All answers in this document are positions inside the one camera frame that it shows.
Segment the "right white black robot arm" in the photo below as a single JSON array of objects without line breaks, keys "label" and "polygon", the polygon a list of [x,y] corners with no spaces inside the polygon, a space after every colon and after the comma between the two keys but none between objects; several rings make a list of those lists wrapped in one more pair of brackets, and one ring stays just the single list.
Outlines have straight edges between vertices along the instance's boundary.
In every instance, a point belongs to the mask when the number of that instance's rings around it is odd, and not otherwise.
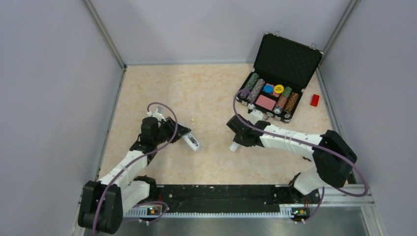
[{"label": "right white black robot arm", "polygon": [[299,133],[262,120],[252,124],[236,115],[226,125],[235,134],[234,143],[240,146],[283,149],[314,164],[310,170],[297,174],[290,183],[288,195],[295,203],[301,203],[312,191],[326,185],[343,187],[357,161],[357,155],[333,130],[322,135]]}]

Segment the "AAA battery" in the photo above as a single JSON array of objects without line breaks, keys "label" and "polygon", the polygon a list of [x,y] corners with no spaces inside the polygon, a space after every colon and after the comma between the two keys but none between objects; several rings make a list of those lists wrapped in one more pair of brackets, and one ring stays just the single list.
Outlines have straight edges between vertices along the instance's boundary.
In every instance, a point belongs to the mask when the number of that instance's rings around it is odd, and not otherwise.
[{"label": "AAA battery", "polygon": [[188,138],[193,145],[195,145],[195,146],[199,145],[198,141],[192,135],[189,135]]}]

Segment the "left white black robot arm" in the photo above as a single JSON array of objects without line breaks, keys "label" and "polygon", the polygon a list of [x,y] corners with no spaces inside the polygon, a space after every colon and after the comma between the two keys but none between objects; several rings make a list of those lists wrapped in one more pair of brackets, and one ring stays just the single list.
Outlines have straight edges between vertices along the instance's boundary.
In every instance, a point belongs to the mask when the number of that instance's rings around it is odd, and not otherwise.
[{"label": "left white black robot arm", "polygon": [[158,195],[155,179],[138,177],[138,172],[148,166],[163,144],[189,138],[191,131],[171,117],[144,118],[137,140],[119,164],[99,180],[84,185],[78,226],[114,234],[137,203],[154,202]]}]

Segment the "white battery cover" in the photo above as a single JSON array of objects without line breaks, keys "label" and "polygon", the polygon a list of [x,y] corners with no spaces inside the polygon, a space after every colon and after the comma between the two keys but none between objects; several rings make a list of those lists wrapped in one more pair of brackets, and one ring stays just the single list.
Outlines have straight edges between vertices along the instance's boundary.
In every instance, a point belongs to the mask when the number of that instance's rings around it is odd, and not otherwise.
[{"label": "white battery cover", "polygon": [[238,149],[238,147],[239,147],[239,144],[238,144],[238,143],[233,142],[233,143],[230,145],[229,150],[230,150],[230,151],[232,151],[232,152],[235,152],[235,151]]}]

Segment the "white remote control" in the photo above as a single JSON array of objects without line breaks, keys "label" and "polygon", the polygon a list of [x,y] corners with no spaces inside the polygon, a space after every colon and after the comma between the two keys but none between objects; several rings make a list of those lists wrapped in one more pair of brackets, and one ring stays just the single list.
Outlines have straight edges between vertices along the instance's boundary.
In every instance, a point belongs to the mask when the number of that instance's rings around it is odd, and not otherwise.
[{"label": "white remote control", "polygon": [[187,145],[193,150],[197,151],[200,148],[199,141],[192,135],[192,133],[185,134],[182,139],[187,143]]}]

